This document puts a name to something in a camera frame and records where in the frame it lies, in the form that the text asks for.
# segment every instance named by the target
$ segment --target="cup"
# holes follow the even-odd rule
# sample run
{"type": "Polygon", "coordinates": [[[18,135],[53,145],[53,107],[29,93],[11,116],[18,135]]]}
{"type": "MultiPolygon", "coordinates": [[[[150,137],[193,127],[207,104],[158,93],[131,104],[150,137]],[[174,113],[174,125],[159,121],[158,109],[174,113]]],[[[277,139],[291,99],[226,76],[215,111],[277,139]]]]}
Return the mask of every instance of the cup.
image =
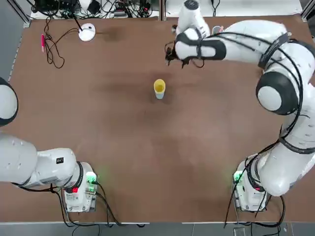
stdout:
{"type": "Polygon", "coordinates": [[[154,82],[154,92],[156,93],[157,99],[164,97],[165,87],[164,80],[158,79],[154,82]]]}

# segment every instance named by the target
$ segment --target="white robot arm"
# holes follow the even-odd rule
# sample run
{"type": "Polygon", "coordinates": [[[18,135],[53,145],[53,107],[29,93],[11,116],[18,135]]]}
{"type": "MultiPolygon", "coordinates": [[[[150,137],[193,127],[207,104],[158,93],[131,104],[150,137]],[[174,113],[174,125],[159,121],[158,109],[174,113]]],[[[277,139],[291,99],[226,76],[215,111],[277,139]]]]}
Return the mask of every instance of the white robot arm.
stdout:
{"type": "MultiPolygon", "coordinates": [[[[0,126],[9,124],[18,112],[18,98],[11,85],[0,77],[0,126]]],[[[95,199],[96,175],[86,162],[77,162],[72,150],[55,148],[37,151],[33,144],[0,133],[0,182],[20,187],[55,184],[65,191],[68,211],[89,211],[95,199]]]]}
{"type": "Polygon", "coordinates": [[[286,120],[279,141],[267,152],[246,158],[234,174],[239,181],[237,207],[264,209],[265,191],[273,196],[285,194],[315,163],[315,89],[309,84],[315,50],[304,42],[289,40],[283,24],[263,20],[237,22],[223,33],[210,35],[195,0],[185,1],[175,27],[174,47],[166,51],[168,63],[172,59],[180,59],[183,66],[192,59],[234,60],[264,69],[256,97],[262,107],[286,116],[286,120]],[[296,78],[302,79],[301,85],[296,78]]]}

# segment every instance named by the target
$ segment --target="table surface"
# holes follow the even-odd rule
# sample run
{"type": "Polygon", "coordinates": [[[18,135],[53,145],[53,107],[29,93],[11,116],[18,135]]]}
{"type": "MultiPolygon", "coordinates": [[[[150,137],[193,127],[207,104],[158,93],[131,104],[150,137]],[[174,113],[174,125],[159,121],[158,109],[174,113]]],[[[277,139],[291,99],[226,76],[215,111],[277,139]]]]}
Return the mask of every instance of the table surface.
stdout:
{"type": "MultiPolygon", "coordinates": [[[[254,17],[208,18],[225,27],[254,17]]],[[[300,16],[260,17],[284,23],[293,37],[312,42],[300,16]]],[[[164,45],[174,39],[175,20],[89,20],[97,34],[91,42],[76,33],[58,43],[62,69],[46,61],[39,39],[45,22],[23,32],[11,84],[19,113],[4,132],[33,143],[38,150],[71,148],[91,164],[108,202],[122,222],[221,222],[231,177],[238,164],[273,142],[283,117],[260,107],[255,86],[261,70],[251,64],[206,61],[203,69],[181,69],[164,62],[164,45]],[[166,81],[163,100],[153,82],[166,81]]],[[[73,20],[54,20],[59,38],[73,20]]],[[[285,195],[287,221],[315,221],[312,194],[315,169],[285,195]]],[[[1,183],[0,221],[62,221],[58,199],[1,183]]],[[[274,198],[257,220],[277,221],[274,198]]],[[[73,218],[106,221],[102,203],[95,213],[73,218]]],[[[241,214],[253,220],[252,214],[241,214]]],[[[235,221],[231,207],[229,221],[235,221]]]]}

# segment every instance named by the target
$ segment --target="marker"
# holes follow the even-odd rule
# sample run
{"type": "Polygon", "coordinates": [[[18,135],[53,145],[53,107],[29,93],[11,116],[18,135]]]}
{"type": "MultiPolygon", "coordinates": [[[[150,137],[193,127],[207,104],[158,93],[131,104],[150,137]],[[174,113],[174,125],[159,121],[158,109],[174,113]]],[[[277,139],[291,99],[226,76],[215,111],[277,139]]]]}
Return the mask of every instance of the marker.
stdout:
{"type": "Polygon", "coordinates": [[[43,34],[41,34],[41,51],[45,51],[45,38],[43,34]]]}

